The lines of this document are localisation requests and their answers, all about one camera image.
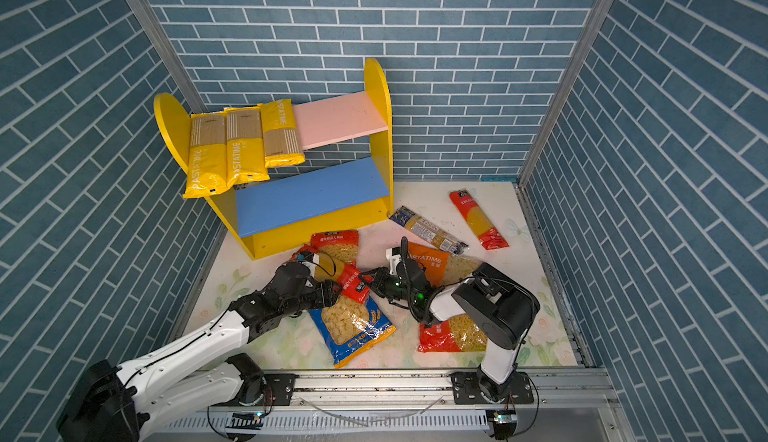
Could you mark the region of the red labelled spaghetti bag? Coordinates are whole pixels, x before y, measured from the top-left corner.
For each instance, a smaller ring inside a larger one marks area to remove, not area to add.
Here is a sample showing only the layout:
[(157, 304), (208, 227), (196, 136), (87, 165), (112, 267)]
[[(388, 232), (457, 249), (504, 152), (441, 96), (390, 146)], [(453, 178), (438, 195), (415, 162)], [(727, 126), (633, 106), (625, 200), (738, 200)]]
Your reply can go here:
[(349, 299), (365, 303), (370, 289), (360, 278), (360, 270), (353, 263), (346, 263), (338, 257), (305, 244), (294, 252), (290, 261), (301, 262), (310, 269), (317, 281), (331, 280), (342, 287), (341, 294)]

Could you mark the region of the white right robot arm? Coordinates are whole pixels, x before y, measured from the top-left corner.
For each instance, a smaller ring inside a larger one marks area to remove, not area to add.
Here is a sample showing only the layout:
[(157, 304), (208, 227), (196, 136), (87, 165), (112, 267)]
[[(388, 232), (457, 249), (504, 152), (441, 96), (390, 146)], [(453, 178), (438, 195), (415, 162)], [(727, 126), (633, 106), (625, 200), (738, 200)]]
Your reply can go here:
[(434, 286), (411, 257), (407, 238), (387, 251), (387, 259), (387, 267), (363, 272), (359, 281), (425, 325), (467, 315), (488, 339), (470, 389), (490, 403), (510, 400), (518, 354), (540, 310), (537, 297), (485, 262), (454, 284)]

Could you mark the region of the yellow Pastatime spaghetti bag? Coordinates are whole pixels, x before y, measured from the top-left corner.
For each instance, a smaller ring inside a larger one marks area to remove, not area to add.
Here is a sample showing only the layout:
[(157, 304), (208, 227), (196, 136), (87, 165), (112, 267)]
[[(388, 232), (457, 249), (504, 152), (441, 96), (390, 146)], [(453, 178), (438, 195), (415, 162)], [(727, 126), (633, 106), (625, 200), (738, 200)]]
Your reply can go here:
[(234, 108), (225, 115), (229, 186), (267, 181), (260, 111)]
[(229, 188), (223, 113), (192, 117), (185, 199), (222, 194)]

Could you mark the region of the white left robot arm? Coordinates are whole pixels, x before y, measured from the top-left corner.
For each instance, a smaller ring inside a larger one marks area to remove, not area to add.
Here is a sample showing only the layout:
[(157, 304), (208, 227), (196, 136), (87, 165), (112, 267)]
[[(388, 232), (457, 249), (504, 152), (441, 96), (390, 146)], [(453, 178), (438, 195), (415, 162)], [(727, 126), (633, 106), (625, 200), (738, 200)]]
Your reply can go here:
[(342, 287), (312, 266), (286, 262), (195, 331), (117, 365), (101, 360), (79, 377), (56, 422), (65, 441), (143, 441), (212, 405), (267, 401), (261, 368), (242, 347), (286, 317), (334, 305)]

